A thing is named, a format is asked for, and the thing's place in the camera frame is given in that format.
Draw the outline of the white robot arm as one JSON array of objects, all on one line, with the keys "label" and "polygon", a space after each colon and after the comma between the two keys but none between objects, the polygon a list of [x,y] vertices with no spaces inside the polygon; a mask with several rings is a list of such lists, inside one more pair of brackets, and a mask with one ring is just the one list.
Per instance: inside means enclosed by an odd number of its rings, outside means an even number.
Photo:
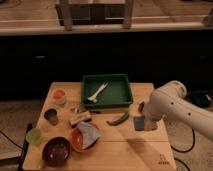
[{"label": "white robot arm", "polygon": [[157,122],[164,114],[173,116],[200,134],[213,141],[213,112],[199,108],[185,100],[187,89],[183,83],[174,80],[155,89],[144,104],[144,130],[157,129]]}]

